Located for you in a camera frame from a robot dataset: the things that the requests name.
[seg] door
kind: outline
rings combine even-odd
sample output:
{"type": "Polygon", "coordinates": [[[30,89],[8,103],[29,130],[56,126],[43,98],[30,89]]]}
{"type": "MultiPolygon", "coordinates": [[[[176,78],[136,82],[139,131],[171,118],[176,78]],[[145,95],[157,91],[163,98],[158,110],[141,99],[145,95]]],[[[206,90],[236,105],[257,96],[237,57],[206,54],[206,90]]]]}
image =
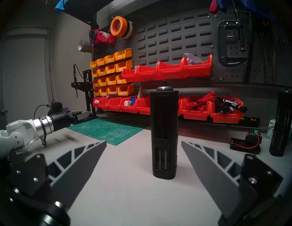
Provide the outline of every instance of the door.
{"type": "MultiPolygon", "coordinates": [[[[50,30],[45,28],[17,28],[6,33],[2,91],[7,123],[32,119],[37,106],[55,99],[49,37],[50,30]]],[[[47,115],[48,110],[46,106],[39,107],[35,117],[47,115]]]]}

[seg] screw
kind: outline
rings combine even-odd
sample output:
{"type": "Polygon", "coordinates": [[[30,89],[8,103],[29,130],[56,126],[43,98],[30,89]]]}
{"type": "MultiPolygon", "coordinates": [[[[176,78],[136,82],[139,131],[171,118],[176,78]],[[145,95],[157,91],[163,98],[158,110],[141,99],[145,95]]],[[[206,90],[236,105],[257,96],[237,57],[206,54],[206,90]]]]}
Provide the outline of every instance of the screw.
{"type": "Polygon", "coordinates": [[[250,177],[248,179],[248,181],[251,183],[251,184],[256,184],[258,181],[254,178],[254,177],[250,177]]]}

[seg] black cylindrical container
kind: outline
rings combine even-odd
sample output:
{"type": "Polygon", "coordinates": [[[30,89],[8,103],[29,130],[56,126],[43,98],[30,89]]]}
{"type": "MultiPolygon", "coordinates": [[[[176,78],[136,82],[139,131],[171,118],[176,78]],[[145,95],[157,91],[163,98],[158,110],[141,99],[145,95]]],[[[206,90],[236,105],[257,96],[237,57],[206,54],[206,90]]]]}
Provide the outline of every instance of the black cylindrical container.
{"type": "Polygon", "coordinates": [[[282,157],[287,145],[292,120],[292,93],[285,91],[278,94],[278,106],[270,153],[282,157]]]}
{"type": "Polygon", "coordinates": [[[158,87],[150,92],[152,171],[162,179],[176,174],[178,147],[178,91],[158,87]]]}

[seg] duct tape roll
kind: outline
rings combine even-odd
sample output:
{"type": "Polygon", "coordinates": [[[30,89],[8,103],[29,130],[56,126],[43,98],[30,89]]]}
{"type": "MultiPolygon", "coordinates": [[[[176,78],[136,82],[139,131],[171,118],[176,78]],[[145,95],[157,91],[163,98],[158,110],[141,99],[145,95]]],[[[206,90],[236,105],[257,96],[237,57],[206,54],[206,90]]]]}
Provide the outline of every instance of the duct tape roll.
{"type": "Polygon", "coordinates": [[[116,16],[110,25],[110,31],[114,36],[128,38],[133,31],[133,23],[120,16],[116,16]]]}

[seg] pegboard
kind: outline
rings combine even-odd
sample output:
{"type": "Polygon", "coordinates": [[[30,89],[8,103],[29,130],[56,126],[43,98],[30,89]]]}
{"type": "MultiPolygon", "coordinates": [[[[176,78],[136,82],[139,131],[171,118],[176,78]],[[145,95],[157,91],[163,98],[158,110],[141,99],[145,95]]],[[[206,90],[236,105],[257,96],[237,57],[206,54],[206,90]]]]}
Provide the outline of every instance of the pegboard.
{"type": "MultiPolygon", "coordinates": [[[[238,10],[240,10],[240,7],[238,4],[236,4],[236,7],[238,10]]],[[[234,7],[233,5],[230,4],[230,2],[227,2],[227,11],[226,13],[223,13],[221,11],[218,11],[217,14],[213,15],[214,19],[214,25],[215,25],[215,33],[216,37],[218,35],[217,33],[217,26],[222,20],[236,20],[235,13],[233,12],[234,7]]],[[[239,12],[240,19],[242,20],[242,30],[243,30],[243,35],[244,35],[244,47],[246,49],[245,52],[240,52],[240,41],[239,41],[239,35],[238,31],[235,32],[236,36],[236,43],[231,43],[227,39],[227,56],[230,57],[248,57],[249,53],[249,14],[247,13],[242,13],[239,12]]],[[[235,30],[227,30],[228,36],[231,36],[234,34],[235,30]]],[[[245,61],[243,64],[234,66],[234,67],[225,67],[223,66],[219,61],[217,63],[217,71],[218,71],[218,82],[243,82],[244,81],[244,76],[246,73],[246,66],[247,66],[247,61],[245,61]]]]}
{"type": "MultiPolygon", "coordinates": [[[[238,10],[243,10],[238,1],[235,1],[238,10]]],[[[132,48],[133,66],[146,65],[155,67],[158,61],[168,64],[179,64],[185,52],[191,52],[207,60],[212,54],[211,77],[190,78],[193,87],[198,83],[243,83],[246,74],[247,60],[238,66],[225,67],[217,58],[217,26],[222,20],[236,20],[231,2],[227,2],[227,12],[209,12],[210,1],[198,0],[162,0],[141,8],[125,18],[133,22],[133,34],[128,39],[118,38],[113,45],[102,48],[98,58],[132,48]]],[[[239,12],[243,22],[245,52],[240,52],[238,31],[235,32],[236,42],[227,42],[227,56],[242,56],[249,54],[249,14],[239,12]]],[[[103,31],[109,32],[109,26],[103,31]]],[[[284,35],[282,27],[277,27],[284,35]]],[[[291,86],[291,45],[284,42],[284,50],[277,45],[275,39],[276,65],[275,76],[272,70],[272,58],[267,57],[267,64],[263,58],[263,40],[254,34],[253,60],[250,83],[265,83],[291,86]]],[[[271,49],[266,43],[267,55],[271,49]]],[[[179,81],[179,87],[190,87],[189,84],[179,81]]]]}

